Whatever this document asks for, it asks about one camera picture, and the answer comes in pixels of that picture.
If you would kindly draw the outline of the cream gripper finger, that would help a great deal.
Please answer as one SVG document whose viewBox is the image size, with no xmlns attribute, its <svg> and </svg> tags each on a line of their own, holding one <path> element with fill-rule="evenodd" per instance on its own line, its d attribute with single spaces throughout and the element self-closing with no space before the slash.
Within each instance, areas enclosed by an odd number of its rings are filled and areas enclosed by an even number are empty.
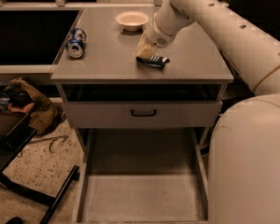
<svg viewBox="0 0 280 224">
<path fill-rule="evenodd" d="M 144 31 L 140 37 L 136 48 L 136 57 L 148 59 L 157 53 L 157 48 L 147 42 L 147 31 Z"/>
</svg>

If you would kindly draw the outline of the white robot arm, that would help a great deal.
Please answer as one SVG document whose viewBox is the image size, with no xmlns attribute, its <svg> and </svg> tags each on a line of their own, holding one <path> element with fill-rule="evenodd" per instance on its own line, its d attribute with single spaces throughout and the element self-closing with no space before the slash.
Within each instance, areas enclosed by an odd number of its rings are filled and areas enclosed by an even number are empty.
<svg viewBox="0 0 280 224">
<path fill-rule="evenodd" d="M 208 223 L 280 224 L 280 42 L 218 0 L 167 0 L 142 43 L 164 48 L 193 21 L 253 93 L 212 132 Z"/>
</svg>

